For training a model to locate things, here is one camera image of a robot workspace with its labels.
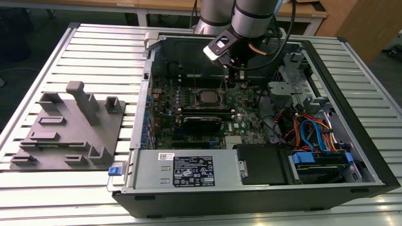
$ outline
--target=blue cable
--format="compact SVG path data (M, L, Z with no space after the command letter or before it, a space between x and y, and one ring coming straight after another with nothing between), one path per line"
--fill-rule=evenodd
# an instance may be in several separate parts
M311 122L312 125L313 125L313 127L315 127L316 138L317 138L317 145L319 145L320 150L324 151L324 150L327 150L327 147L325 147L325 143L321 141L319 126L317 126L316 122L313 122L309 119L304 120L301 122L301 125L300 125L300 136L301 136L301 139L303 139L304 143L309 146L311 152L313 152L313 146L312 146L312 144L308 142L308 140L304 137L304 125L305 125L307 122Z

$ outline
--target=cable connector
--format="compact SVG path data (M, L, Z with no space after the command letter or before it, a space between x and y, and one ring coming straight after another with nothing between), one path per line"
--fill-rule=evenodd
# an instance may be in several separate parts
M230 68L232 67L233 60L230 59L230 57L226 54L222 54L217 58L217 61L222 65L224 68Z
M321 133L331 133L331 132L333 132L333 130L332 129L323 129L320 132Z

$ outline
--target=blue latch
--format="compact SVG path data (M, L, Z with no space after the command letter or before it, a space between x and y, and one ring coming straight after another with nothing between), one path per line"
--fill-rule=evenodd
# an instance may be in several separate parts
M152 97L150 96L146 96L146 105L149 105L152 102Z
M110 166L108 168L106 174L109 176L120 176L121 175L121 166Z
M352 156L348 152L345 152L345 159L348 163L352 163Z
M293 159L293 163L315 163L312 153L311 152L297 152L291 155L291 158Z
M146 142L146 137L141 136L140 142L144 144Z

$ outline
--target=black cable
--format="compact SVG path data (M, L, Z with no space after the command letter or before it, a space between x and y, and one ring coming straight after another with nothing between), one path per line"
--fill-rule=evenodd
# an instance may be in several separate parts
M276 20L276 17L275 17L275 15L273 15L273 24L275 24L275 27L276 27L276 34L277 34L277 46L276 46L276 49L275 49L275 51L273 52L271 52L271 53L267 53L265 54L265 56L271 56L271 55L273 55L275 53L277 53L277 52L280 52L279 51L279 47L280 47L280 30L279 30L279 24L277 24L277 20Z
M287 43L287 41L288 41L289 32L291 32L291 29L292 29L293 23L295 23L295 17L296 17L296 1L295 1L295 0L292 1L291 8L292 8L292 9L291 9L289 26L288 26L287 34L285 34L285 37L284 37L284 41L283 41L283 43L281 43L281 46L280 46L279 50L276 51L276 54L275 54L275 56L272 57L272 59L271 59L267 63L264 63L263 65L259 65L259 66L256 66L256 67L248 67L248 68L244 68L244 67L230 66L232 69L240 70L240 71L252 71L252 70L257 70L257 69L260 69L260 68L268 66L268 65L276 60L276 58L277 58L277 56L279 56L279 54L280 54L280 52L281 52L281 50L283 50L283 48L284 48L284 45L285 45L285 43Z
M273 128L264 122L264 118L269 115L265 115L264 117L261 117L260 113L259 113L259 102L260 102L260 99L261 99L261 96L263 96L263 91L264 89L260 91L260 94L259 94L259 97L257 97L257 101L256 101L256 115L257 115L257 118L261 120L264 126L272 131L273 135L277 137L277 139L280 140L281 144L284 144L285 146L291 146L281 138L280 134L275 131L275 126Z
M190 11L190 16L189 16L189 26L188 26L189 29L192 27L192 15L193 15L193 11L194 11L194 16L197 16L196 15L196 2L197 2L197 0L193 1L193 6L192 6L192 11Z

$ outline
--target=floor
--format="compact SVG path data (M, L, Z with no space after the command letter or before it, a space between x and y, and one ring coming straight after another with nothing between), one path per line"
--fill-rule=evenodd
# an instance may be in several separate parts
M5 82L2 87L0 82L0 132L37 75L37 72L30 69L1 71L9 68L39 70L70 22L113 25L126 25L129 23L129 25L136 25L136 16L122 13L57 10L56 18L50 19L43 9L30 9L29 18L34 27L33 32L25 35L31 50L30 57L21 62L0 61L0 79ZM162 16L157 18L152 15L149 24L158 27L188 28L189 17L169 16L165 18ZM397 104L402 105L402 63L380 53L369 65L369 69Z

